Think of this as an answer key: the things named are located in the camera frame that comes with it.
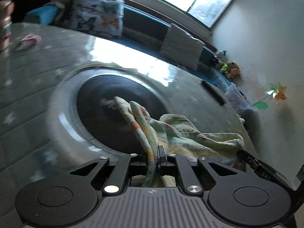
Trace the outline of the colourful patterned child garment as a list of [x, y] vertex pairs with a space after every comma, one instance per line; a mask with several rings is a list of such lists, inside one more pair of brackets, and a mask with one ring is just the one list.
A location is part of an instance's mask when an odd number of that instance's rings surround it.
[[[127, 102], [121, 97], [115, 97], [114, 104], [145, 152], [148, 147], [157, 147], [158, 150], [158, 146], [163, 146], [166, 154], [179, 154], [191, 162], [196, 162], [200, 157], [208, 157], [230, 167], [246, 170], [245, 163], [237, 157], [237, 151], [244, 148], [241, 135], [201, 133], [183, 115], [164, 114], [155, 120], [140, 104]], [[131, 184], [142, 187], [174, 187], [176, 182], [172, 175], [162, 177], [156, 169], [147, 170], [145, 176], [132, 177]]]

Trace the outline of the round black induction cooker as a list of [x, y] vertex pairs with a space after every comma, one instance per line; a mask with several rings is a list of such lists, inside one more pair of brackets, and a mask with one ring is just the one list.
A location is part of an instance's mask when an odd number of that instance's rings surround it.
[[83, 68], [64, 82], [60, 92], [71, 109], [76, 132], [113, 154], [143, 151], [114, 104], [116, 96], [139, 103], [154, 119], [168, 112], [163, 98], [151, 85], [121, 70]]

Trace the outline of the clear plastic storage box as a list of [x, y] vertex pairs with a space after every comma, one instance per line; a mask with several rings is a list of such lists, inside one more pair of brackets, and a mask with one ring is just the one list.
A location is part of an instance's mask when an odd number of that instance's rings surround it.
[[235, 84], [231, 84], [228, 87], [225, 96], [236, 113], [241, 117], [249, 116], [257, 112], [257, 109], [247, 102]]

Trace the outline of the colourful paper pinwheel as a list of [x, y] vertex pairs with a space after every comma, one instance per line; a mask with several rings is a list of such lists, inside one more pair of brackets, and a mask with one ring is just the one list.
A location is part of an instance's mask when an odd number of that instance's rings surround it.
[[269, 90], [265, 92], [265, 95], [251, 106], [258, 110], [268, 109], [267, 99], [273, 99], [276, 104], [279, 104], [281, 100], [287, 100], [286, 96], [287, 87], [281, 85], [280, 82], [270, 83]]

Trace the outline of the black remote control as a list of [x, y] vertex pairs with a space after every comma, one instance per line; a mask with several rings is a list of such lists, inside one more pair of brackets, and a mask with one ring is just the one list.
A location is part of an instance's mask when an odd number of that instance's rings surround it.
[[219, 93], [214, 88], [212, 88], [212, 86], [208, 82], [202, 80], [201, 85], [220, 105], [224, 105], [226, 103], [224, 98], [221, 97], [221, 95], [219, 95]]

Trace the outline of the grey cushion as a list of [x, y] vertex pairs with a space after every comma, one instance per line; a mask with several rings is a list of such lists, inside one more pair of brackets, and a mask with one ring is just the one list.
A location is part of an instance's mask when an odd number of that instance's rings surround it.
[[160, 55], [196, 71], [205, 43], [171, 24], [162, 43]]

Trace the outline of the teal bench sofa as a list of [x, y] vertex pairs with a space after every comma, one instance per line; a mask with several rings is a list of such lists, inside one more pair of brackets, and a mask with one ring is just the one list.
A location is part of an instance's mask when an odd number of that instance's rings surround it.
[[[64, 25], [70, 27], [71, 9], [73, 0], [67, 4], [64, 15]], [[155, 56], [161, 60], [167, 61], [176, 65], [184, 70], [192, 73], [193, 75], [205, 80], [206, 82], [218, 87], [225, 91], [230, 86], [223, 74], [216, 68], [219, 63], [215, 58], [215, 51], [211, 49], [208, 44], [200, 38], [192, 35], [194, 38], [201, 40], [205, 43], [203, 52], [201, 53], [198, 68], [196, 71], [191, 70], [185, 66], [179, 65], [174, 61], [160, 55], [162, 43], [166, 37], [168, 29], [171, 24], [167, 23], [154, 14], [147, 13], [146, 10], [139, 10], [137, 7], [132, 7], [128, 2], [124, 1], [124, 18], [123, 18], [123, 34], [121, 37], [110, 37], [108, 35], [97, 35], [99, 37], [114, 38], [117, 42], [121, 42], [126, 46], [137, 49], [141, 52]]]

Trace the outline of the butterfly print pillow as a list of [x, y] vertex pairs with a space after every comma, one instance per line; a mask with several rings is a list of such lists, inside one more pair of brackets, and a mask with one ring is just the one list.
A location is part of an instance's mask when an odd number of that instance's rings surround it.
[[121, 37], [123, 18], [123, 0], [73, 0], [70, 29]]

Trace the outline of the small pink cloth item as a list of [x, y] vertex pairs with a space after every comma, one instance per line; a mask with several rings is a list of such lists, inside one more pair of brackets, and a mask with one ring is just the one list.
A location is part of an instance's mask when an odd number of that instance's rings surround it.
[[20, 40], [20, 42], [18, 43], [15, 49], [17, 51], [29, 50], [34, 46], [36, 46], [37, 44], [39, 44], [41, 40], [42, 40], [41, 36], [36, 34], [29, 34]]

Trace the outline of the blue cushion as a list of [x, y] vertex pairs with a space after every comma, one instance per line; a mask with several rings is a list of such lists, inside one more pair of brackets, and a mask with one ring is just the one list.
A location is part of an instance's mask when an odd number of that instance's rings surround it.
[[26, 13], [24, 22], [50, 25], [54, 22], [58, 12], [59, 8], [55, 5], [42, 6]]

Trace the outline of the pink bottle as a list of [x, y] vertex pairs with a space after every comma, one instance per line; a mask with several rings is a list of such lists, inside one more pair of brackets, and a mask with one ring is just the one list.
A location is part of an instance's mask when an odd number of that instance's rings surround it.
[[11, 14], [14, 10], [14, 2], [11, 0], [2, 0], [0, 7], [0, 51], [4, 51], [9, 43], [11, 37]]

